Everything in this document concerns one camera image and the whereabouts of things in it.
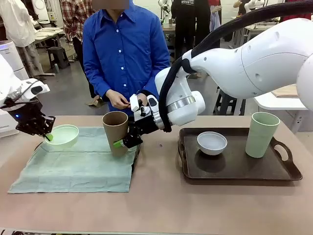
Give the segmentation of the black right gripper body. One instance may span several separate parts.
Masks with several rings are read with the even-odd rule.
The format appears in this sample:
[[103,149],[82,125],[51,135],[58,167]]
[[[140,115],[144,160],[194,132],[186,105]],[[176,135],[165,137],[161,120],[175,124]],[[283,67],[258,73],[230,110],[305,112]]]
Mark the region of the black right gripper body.
[[159,130],[156,125],[154,117],[148,115],[145,117],[134,116],[134,136],[142,136],[143,134],[150,134],[154,131]]

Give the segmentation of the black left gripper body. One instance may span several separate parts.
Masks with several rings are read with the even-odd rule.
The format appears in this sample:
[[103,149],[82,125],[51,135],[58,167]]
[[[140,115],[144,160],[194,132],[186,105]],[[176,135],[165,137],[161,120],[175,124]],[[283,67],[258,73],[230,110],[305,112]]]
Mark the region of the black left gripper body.
[[17,122],[16,129],[29,135],[45,135],[45,118],[42,104],[35,97],[30,101],[13,101],[7,98],[4,110]]

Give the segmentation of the person's right hand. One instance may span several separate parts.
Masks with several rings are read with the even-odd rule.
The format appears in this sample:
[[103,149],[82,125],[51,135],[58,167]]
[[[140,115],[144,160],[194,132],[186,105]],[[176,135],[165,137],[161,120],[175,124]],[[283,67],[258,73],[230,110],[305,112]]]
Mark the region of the person's right hand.
[[109,89],[106,92],[106,97],[114,108],[123,110],[130,107],[129,101],[119,92]]

